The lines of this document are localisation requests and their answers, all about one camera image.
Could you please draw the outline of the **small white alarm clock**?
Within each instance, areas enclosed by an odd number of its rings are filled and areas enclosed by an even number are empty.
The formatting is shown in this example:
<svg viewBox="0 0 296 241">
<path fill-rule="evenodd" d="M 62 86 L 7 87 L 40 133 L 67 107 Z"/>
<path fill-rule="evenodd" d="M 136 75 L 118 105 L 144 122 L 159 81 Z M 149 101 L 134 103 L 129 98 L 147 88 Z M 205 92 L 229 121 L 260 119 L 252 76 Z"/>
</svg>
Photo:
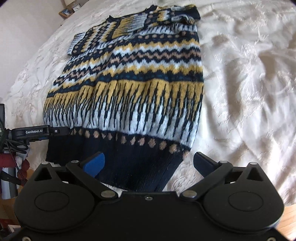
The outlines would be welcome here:
<svg viewBox="0 0 296 241">
<path fill-rule="evenodd" d="M 77 12 L 80 8 L 81 8 L 81 5 L 80 5 L 80 4 L 76 4 L 76 5 L 74 5 L 74 6 L 72 7 L 72 10 L 73 10 L 74 12 Z"/>
</svg>

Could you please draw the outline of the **navy yellow patterned knit sweater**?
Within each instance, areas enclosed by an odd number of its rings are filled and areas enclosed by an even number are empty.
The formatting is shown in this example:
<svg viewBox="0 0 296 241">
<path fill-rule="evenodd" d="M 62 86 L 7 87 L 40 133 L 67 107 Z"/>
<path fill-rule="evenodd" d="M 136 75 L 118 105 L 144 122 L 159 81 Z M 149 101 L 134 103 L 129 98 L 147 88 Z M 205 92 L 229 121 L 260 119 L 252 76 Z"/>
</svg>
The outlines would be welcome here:
<svg viewBox="0 0 296 241">
<path fill-rule="evenodd" d="M 194 5 L 150 6 L 76 34 L 43 110 L 46 125 L 70 132 L 49 139 L 46 161 L 64 166 L 101 152 L 100 182 L 163 190 L 199 126 L 199 19 Z"/>
</svg>

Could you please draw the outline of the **white embroidered bedspread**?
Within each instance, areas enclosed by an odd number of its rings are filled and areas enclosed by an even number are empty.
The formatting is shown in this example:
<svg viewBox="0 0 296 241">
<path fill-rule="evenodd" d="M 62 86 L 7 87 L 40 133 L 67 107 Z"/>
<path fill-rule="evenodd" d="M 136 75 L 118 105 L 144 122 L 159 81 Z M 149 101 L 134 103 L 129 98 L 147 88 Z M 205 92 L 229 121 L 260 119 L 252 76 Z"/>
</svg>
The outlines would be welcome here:
<svg viewBox="0 0 296 241">
<path fill-rule="evenodd" d="M 76 33 L 108 16 L 188 1 L 89 1 L 43 44 L 4 99 L 9 127 L 39 125 L 53 81 Z M 286 205 L 295 203 L 295 4 L 193 1 L 204 73 L 200 125 L 192 151 L 237 166 L 262 166 Z"/>
</svg>

